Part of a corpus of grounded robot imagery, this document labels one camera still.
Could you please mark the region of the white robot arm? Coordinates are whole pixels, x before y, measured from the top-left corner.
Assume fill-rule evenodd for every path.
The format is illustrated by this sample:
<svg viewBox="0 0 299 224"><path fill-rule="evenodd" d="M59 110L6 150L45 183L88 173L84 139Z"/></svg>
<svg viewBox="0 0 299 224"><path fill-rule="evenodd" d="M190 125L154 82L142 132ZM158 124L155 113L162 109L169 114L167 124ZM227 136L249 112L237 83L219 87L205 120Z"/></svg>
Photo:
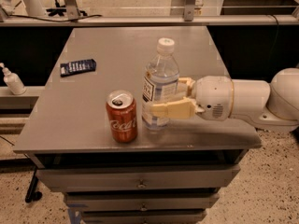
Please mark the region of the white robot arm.
<svg viewBox="0 0 299 224"><path fill-rule="evenodd" d="M270 82L206 76L183 77L168 102L151 102L146 110L158 118L223 121L240 119L275 132L299 127L299 69L286 68Z"/></svg>

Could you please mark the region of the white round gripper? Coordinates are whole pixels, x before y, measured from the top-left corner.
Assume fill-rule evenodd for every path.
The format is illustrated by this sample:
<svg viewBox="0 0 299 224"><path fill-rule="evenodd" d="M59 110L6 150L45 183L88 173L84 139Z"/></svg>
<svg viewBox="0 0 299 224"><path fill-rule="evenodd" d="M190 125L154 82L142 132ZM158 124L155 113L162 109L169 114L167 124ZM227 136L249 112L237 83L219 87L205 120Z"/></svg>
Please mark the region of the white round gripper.
<svg viewBox="0 0 299 224"><path fill-rule="evenodd" d="M207 76L193 80L190 77L178 79L178 93L192 96L181 100L154 104L149 107L152 116L169 119L189 119L199 116L205 120L226 120L234 100L233 81L228 77Z"/></svg>

